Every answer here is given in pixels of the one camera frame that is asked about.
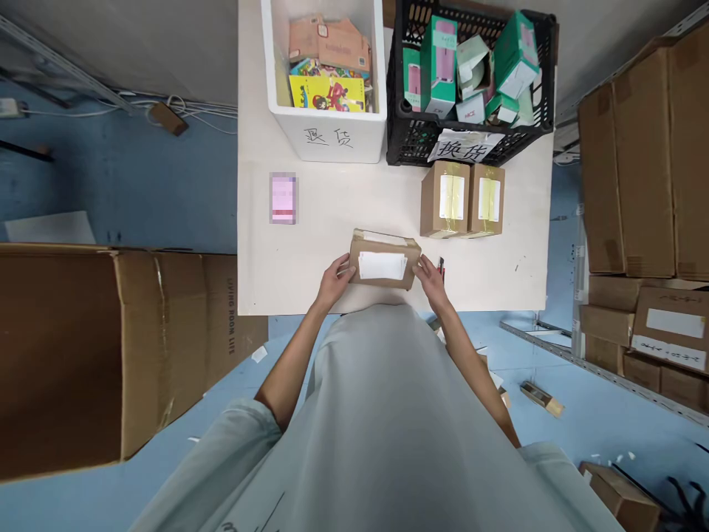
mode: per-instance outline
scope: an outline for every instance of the person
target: person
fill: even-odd
[[[521,448],[487,367],[422,255],[414,267],[446,345],[408,305],[318,331],[355,266],[325,270],[252,400],[218,417],[134,531],[617,531],[558,447]]]

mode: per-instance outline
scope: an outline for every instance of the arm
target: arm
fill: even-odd
[[[295,331],[293,338],[290,339],[283,354],[254,397],[273,412],[273,417],[283,432],[288,428],[290,418],[293,417],[295,404],[298,402],[298,395],[308,370],[310,353],[323,320],[332,309],[332,305],[345,292],[347,283],[355,274],[354,266],[340,268],[348,259],[349,253],[345,253],[325,270],[318,297],[315,298],[298,330]]]
[[[431,304],[431,309],[438,316],[445,334],[446,348],[458,370],[463,375],[470,389],[480,400],[490,416],[499,425],[507,439],[518,449],[520,447],[515,427],[512,425],[510,413],[502,402],[495,388],[493,379],[477,351],[465,332],[463,323],[453,305],[448,301],[443,279],[436,267],[421,255],[420,266],[414,266],[416,277],[421,281],[423,290]]]

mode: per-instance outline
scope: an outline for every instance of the power strip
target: power strip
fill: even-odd
[[[0,118],[24,118],[24,104],[15,98],[0,98]]]

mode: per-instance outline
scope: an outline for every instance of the hand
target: hand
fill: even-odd
[[[414,265],[414,273],[421,281],[423,291],[428,297],[428,303],[431,305],[431,309],[440,317],[440,313],[451,305],[445,293],[443,278],[426,255],[421,255],[419,264],[420,265]]]
[[[345,253],[339,259],[330,265],[323,273],[323,280],[320,281],[320,290],[318,297],[315,298],[315,306],[318,306],[326,313],[332,309],[332,305],[338,302],[340,297],[345,293],[347,283],[355,274],[357,268],[355,266],[342,267],[349,260],[349,253]]]

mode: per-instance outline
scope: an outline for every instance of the light gray shirt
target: light gray shirt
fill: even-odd
[[[336,321],[281,434],[236,400],[134,531],[617,531],[554,445],[514,449],[408,306]]]

